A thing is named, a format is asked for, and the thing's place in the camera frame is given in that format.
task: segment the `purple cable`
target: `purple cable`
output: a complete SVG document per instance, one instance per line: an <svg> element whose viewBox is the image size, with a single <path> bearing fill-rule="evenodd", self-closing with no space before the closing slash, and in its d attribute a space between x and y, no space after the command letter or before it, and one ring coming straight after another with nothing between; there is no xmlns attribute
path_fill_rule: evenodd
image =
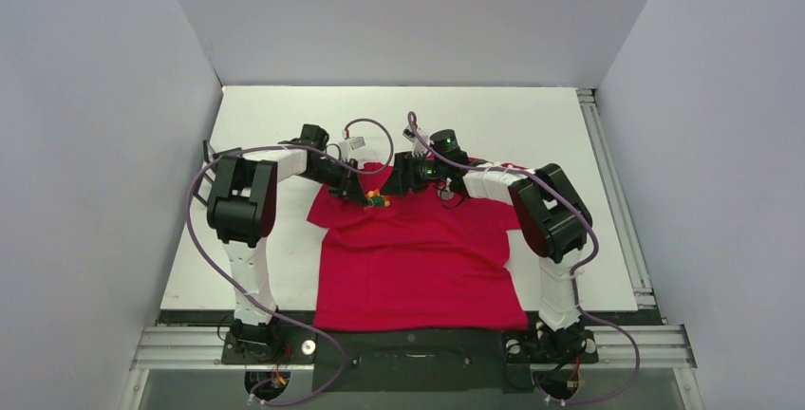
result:
<svg viewBox="0 0 805 410"><path fill-rule="evenodd" d="M351 171L353 173L357 173L359 175L376 175L376 174L380 173L382 170L386 169L388 167L388 165L391 163L391 160L394 158L394 141L391 138L391 134L388 133L388 130L381 123L379 123L379 122L377 122L375 120L372 120L372 119L363 119L363 118L361 118L361 119L356 119L354 121L351 121L350 123L348 123L346 125L345 130L350 125L352 125L353 123L356 123L356 122L374 123L375 125L380 127L381 130L383 130L383 132L385 133L385 136L388 138L388 145L389 145L389 148L390 148L389 153L388 153L388 160L386 161L386 163L382 167L378 168L377 170L363 171L363 170L358 170L358 169L352 168L351 166L347 165L346 163L343 163L342 161L330 156L327 152L320 151L320 150L316 149L315 147L305 146L305 145L301 145L301 144L278 144L278 145L274 145L274 146L253 147L251 149L243 149L243 150L240 150L240 151L232 151L230 153L227 153L227 156L235 156L235 157L237 157L237 156L242 156L244 154L251 154L251 153L254 153L254 152L262 152L262 151L281 151L281 150L285 150L285 149L301 149L301 150L305 150L305 151L308 151L308 152L312 152L314 154L318 154L318 155L322 156L323 158L328 158L330 160L333 160L338 165L340 165L340 166L342 166L344 168L347 168L349 171ZM238 284L236 280L234 280L232 277L230 277L230 275L227 274L226 271L224 271L219 265L217 265L215 263L215 261L213 260L213 258L210 256L210 254L207 253L207 251L205 251L203 247L201 247L201 242L198 240L198 236L196 235L196 230L193 228L193 221L192 221L192 219L190 217L190 208L191 208L191 205L193 203L193 198L194 198L193 193L196 191L195 190L196 186L201 183L201 180L204 178L204 175L207 173L207 170L209 170L210 168L213 168L214 166L216 166L220 160L221 160L221 158L219 157L219 158L214 159L210 163L207 163L206 165L204 165L204 167L201 168L198 171L198 173L196 173L196 175L193 176L193 179L190 181L190 187L189 187L189 189L187 191L187 196L185 197L185 205L184 205L185 213L186 213L187 233L190 235L190 239L193 241L193 244L196 246L196 249L201 254L201 257L204 258L204 261L206 261L207 264L210 265L213 268L213 270L215 270L215 272L220 274L221 277L223 277L227 282L229 282L230 285L232 285L234 287L234 289L238 290L241 294L243 294L243 296L250 303L254 304L255 307L257 307L260 310L268 313L272 317L276 317L279 320L282 320L283 322L290 323L291 325L299 326L301 328L309 330L310 332L313 332L315 334L318 334L318 335L324 337L325 339L330 341L338 349L339 353L341 353L342 361L341 361L341 364L338 366L338 370L335 371L335 373L333 374L332 377L330 377L329 380L327 380L324 384L322 384L318 388L314 389L312 392L310 392L310 394L308 394L307 396L303 396L302 398L299 398L299 399L294 399L292 401L285 401L285 402L266 401L265 405L274 406L274 407L286 407L286 406L289 406L289 405L294 405L296 403L308 401L308 400L318 396L322 391L327 389L336 380L338 380L339 377L341 377L341 374L344 372L344 367L346 366L346 361L348 359L348 357L346 355L346 351L344 351L344 348L341 346L341 344L338 343L338 341L336 341L332 336L327 334L325 331L323 331L323 330L321 330L319 328L310 326L310 325L306 325L306 324L304 324L302 322L298 322L296 320L293 320L292 318L290 318L290 317L288 317L286 315L278 313L278 312L276 312L274 310L271 310L268 307L265 307L262 304L260 304L260 302L257 301L256 299L254 299L246 291L246 289L243 288L243 286ZM268 383L270 381L271 381L271 379L267 379L267 380L264 380L262 382L257 383L249 391L250 395L254 395L255 391L257 391L258 389L260 389L261 386L263 386L264 384L266 384L266 383Z"/></svg>
<svg viewBox="0 0 805 410"><path fill-rule="evenodd" d="M599 323L599 324L604 325L604 326L609 326L609 327L619 331L621 334L623 334L624 336L627 337L627 339L631 342L632 347L634 348L634 371L632 372L632 374L629 377L629 379L626 382L624 382L624 384L622 384L619 388L617 388L616 390L612 391L609 394L606 394L605 396L601 396L601 397L598 397L598 398L579 399L579 400L575 400L575 401L562 401L562 400L559 400L557 398L554 398L553 396L548 395L548 393L546 393L542 389L542 387L538 387L538 388L551 401L557 402L557 403L563 403L563 404L567 404L567 405L579 405L579 404L585 404L585 403L597 403L597 402L602 402L602 401L608 401L608 400L613 399L613 398L615 398L617 396L620 396L624 391L626 391L630 386L632 386L635 383L635 381L637 380L637 376L640 373L640 348L637 346L637 341L635 341L634 338L631 336L631 334L629 334L625 329L623 329L620 326L615 325L612 322L609 322L607 320L602 320L602 319L590 314L589 312L584 310L581 307L581 304L579 303L578 283L576 282L576 279L575 279L576 270L578 270L582 266L584 266L584 265L588 264L590 261L592 261L595 258L595 256L598 255L598 249L599 249L598 237L592 231L592 226L587 221L587 219L584 218L584 216L581 214L581 212L579 212L576 208L574 208L573 205L570 204L570 202L567 199L565 199L563 196L561 196L559 193L557 193L550 185L545 183L542 179L540 179L539 177L535 176L534 174L529 173L528 171L520 170L520 169L516 169L516 168L505 168L505 167L502 167L502 166L478 168L476 166L468 166L468 165L462 165L460 163L455 163L454 161L446 158L445 156L442 156L441 154L436 152L436 150L433 147L431 147L430 143L427 142L422 137L422 135L420 135L420 132L419 132L418 126L417 126L417 113L415 113L413 111L408 112L408 128L410 128L411 131L414 132L414 136L417 137L417 140L422 144L422 146L424 146L425 149L427 149L434 156L434 158L438 158L439 160L447 163L448 165L451 165L451 166L454 166L456 168L459 168L460 170L464 170L464 171L499 171L499 172L518 174L518 175L528 177L530 180L532 180L534 183L536 183L539 187L541 187L544 191L548 192L551 196L556 198L556 201L559 202L562 206L566 207L573 214L573 216L575 216L576 219L582 224L584 229L587 231L587 234L590 236L590 242L592 243L592 252L590 252L590 255L587 256L585 259L579 261L578 263L576 263L575 265L573 265L571 267L571 275L573 277L571 279L572 286L573 286L573 299L575 300L576 306L579 309L579 313L581 313L581 315L583 317L585 317L588 320L591 320L591 321L593 321L595 323Z"/></svg>

